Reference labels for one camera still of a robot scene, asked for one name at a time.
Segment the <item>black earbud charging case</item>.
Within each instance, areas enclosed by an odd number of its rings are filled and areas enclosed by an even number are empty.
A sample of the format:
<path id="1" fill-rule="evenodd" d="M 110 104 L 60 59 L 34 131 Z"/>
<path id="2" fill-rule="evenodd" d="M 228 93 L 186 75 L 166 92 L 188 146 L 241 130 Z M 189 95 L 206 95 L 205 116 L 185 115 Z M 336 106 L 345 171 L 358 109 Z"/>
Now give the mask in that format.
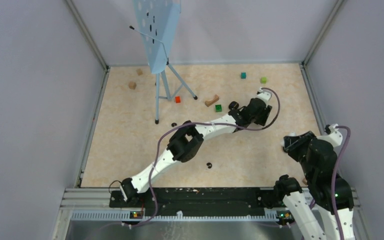
<path id="1" fill-rule="evenodd" d="M 234 110 L 237 110 L 239 108 L 239 103 L 236 102 L 236 101 L 232 101 L 229 105 L 228 105 L 228 108 L 229 110 L 231 111 L 234 111 Z"/>

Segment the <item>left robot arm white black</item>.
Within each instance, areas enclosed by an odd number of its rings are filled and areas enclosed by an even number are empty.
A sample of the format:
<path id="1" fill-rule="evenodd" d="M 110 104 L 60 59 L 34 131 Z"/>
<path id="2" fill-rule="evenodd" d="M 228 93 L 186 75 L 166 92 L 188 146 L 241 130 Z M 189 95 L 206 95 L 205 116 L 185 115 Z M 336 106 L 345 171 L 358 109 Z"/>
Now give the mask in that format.
<path id="1" fill-rule="evenodd" d="M 224 134 L 246 130 L 249 125 L 266 128 L 266 122 L 272 110 L 270 98 L 257 96 L 251 98 L 248 105 L 231 109 L 227 114 L 208 122 L 186 121 L 175 127 L 174 134 L 160 151 L 161 139 L 157 143 L 155 160 L 136 175 L 121 181 L 121 200 L 129 207 L 140 202 L 140 195 L 147 192 L 153 181 L 172 166 L 186 163 L 196 156 L 205 140 Z"/>

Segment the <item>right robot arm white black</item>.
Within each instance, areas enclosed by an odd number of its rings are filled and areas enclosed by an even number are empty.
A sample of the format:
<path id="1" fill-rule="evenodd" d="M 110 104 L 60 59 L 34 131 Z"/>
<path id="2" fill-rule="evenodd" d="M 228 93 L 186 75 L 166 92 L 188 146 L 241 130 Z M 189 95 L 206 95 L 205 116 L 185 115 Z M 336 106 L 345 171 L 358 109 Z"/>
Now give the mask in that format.
<path id="1" fill-rule="evenodd" d="M 335 148 L 344 137 L 337 129 L 316 136 L 309 131 L 287 135 L 282 148 L 300 164 L 313 199 L 308 204 L 298 181 L 283 175 L 275 182 L 273 200 L 286 206 L 306 240 L 354 240 L 354 199 L 348 182 L 338 174 Z"/>

